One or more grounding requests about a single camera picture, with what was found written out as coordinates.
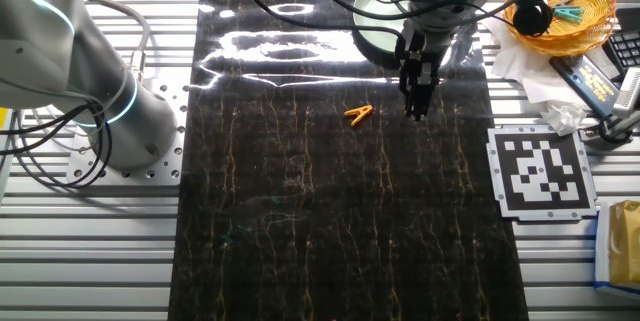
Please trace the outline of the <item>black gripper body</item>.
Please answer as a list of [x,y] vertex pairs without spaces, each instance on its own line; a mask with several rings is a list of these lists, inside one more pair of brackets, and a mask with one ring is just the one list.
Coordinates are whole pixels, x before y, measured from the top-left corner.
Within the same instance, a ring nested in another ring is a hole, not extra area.
[[418,29],[413,21],[404,21],[394,50],[394,57],[400,65],[400,85],[418,85],[424,68],[427,68],[430,81],[437,79],[449,46],[449,31],[424,31]]

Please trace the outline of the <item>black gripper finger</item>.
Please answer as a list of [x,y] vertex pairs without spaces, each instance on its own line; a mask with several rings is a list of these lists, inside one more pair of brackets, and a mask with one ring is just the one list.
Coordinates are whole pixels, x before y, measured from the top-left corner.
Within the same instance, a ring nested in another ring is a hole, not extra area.
[[419,87],[413,81],[403,81],[401,83],[401,93],[405,96],[405,109],[404,115],[406,117],[412,117],[414,120],[420,119],[419,107],[416,102],[418,101]]
[[429,105],[435,91],[436,84],[431,81],[429,84],[419,84],[418,95],[418,117],[426,116],[428,114]]

